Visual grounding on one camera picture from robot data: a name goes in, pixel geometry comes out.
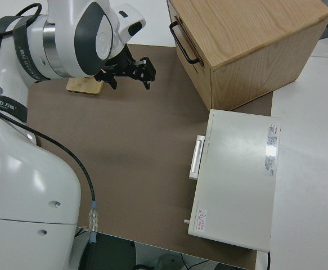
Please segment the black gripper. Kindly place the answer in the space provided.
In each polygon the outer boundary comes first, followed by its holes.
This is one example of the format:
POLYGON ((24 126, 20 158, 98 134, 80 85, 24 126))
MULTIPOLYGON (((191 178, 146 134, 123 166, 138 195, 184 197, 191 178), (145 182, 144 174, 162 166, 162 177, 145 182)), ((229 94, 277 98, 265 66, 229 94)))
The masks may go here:
POLYGON ((112 89, 117 89, 114 76, 134 76, 134 79, 141 81, 149 90, 150 84, 155 80, 156 70, 148 57, 135 61, 128 46, 124 46, 116 56, 106 61, 104 70, 94 75, 94 78, 98 82, 109 84, 112 89))

